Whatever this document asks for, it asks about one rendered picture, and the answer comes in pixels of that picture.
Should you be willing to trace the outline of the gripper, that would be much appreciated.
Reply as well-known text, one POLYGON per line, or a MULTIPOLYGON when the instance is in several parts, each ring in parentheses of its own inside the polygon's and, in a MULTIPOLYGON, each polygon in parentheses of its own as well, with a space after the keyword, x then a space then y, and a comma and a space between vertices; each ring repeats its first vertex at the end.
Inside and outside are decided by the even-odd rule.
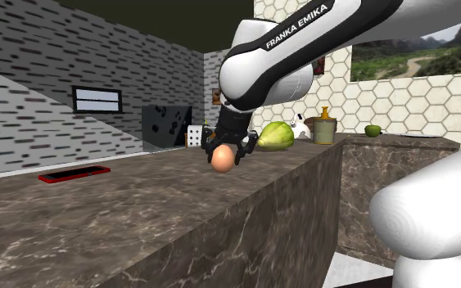
POLYGON ((212 161, 217 145, 223 143, 237 145, 235 165, 239 165, 240 159, 245 157, 246 154, 253 152, 259 135, 256 131, 248 131, 251 116, 251 112, 241 113, 231 110, 227 106, 222 106, 215 130, 210 126, 202 127, 201 149, 207 154, 208 163, 212 161), (248 142, 245 146, 241 144, 244 137, 248 137, 248 142))

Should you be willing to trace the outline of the brown egg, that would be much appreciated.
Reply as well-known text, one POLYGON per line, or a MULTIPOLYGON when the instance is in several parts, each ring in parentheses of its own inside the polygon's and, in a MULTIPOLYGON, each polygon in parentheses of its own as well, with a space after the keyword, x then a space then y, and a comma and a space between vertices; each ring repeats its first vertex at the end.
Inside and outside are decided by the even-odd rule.
POLYGON ((234 166, 234 154, 227 145, 218 146, 212 155, 211 166, 218 173, 227 173, 234 166))

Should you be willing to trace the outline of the white box with black dots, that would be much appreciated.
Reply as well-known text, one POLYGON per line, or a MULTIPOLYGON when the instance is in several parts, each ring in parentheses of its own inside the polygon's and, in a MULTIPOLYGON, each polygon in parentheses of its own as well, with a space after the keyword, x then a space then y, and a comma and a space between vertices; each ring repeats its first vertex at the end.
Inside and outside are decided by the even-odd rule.
POLYGON ((187 145, 188 147, 200 146, 202 125, 189 125, 187 131, 187 145))

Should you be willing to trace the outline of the green cabbage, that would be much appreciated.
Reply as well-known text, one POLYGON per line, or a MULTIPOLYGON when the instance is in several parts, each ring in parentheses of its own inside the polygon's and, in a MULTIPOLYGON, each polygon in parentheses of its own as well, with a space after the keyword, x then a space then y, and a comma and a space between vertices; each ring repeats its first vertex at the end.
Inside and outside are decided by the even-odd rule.
POLYGON ((289 124, 273 121, 263 129, 257 145, 268 151, 280 151, 292 146, 294 140, 294 133, 289 124))

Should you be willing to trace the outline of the black cabinet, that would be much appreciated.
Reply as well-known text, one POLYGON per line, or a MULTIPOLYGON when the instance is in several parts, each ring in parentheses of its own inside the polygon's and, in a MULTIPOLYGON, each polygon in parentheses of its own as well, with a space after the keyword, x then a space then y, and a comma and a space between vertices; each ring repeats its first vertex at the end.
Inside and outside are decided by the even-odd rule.
POLYGON ((191 124, 191 106, 142 106, 143 150, 151 152, 185 146, 184 134, 191 124))

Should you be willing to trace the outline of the white kettle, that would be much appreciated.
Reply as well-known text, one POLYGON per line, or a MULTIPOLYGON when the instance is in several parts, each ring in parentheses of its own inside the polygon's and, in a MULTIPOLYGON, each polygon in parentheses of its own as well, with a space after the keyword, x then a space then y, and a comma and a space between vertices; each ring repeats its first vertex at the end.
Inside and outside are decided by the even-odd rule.
POLYGON ((311 131, 301 114, 295 114, 290 123, 295 139, 311 139, 311 131))

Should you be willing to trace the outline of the olive jar with yellow top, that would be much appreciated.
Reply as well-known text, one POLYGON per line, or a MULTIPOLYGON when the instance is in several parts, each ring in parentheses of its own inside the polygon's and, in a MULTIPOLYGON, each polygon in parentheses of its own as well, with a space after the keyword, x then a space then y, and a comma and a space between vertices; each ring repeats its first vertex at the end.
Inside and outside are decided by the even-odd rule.
POLYGON ((313 122, 313 139, 316 144, 331 145, 335 140, 337 120, 329 116, 328 107, 322 107, 320 117, 313 122))

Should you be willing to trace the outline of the window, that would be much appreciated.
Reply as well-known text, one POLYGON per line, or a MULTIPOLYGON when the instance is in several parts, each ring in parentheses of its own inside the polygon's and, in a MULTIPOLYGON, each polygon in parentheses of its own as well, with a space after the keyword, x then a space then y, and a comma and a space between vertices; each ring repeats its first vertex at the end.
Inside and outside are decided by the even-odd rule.
POLYGON ((117 89, 71 87, 73 112, 84 114, 123 114, 122 92, 117 89))

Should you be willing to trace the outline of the red phone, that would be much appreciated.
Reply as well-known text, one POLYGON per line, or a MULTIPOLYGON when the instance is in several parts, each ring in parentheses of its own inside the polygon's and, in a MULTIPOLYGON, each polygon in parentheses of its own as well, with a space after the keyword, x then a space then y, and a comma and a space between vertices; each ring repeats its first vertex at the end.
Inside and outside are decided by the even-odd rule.
POLYGON ((46 183, 64 182, 76 178, 85 178, 97 174, 109 173, 110 171, 110 168, 93 165, 78 169, 68 169, 60 172, 38 175, 38 179, 46 183))

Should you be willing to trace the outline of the landscape wall picture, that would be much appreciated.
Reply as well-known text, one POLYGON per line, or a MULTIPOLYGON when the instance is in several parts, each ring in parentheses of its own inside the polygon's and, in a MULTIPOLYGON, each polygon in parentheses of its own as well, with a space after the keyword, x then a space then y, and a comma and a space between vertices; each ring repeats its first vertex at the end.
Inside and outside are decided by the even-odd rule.
POLYGON ((447 32, 354 45, 350 80, 461 74, 461 25, 447 32))

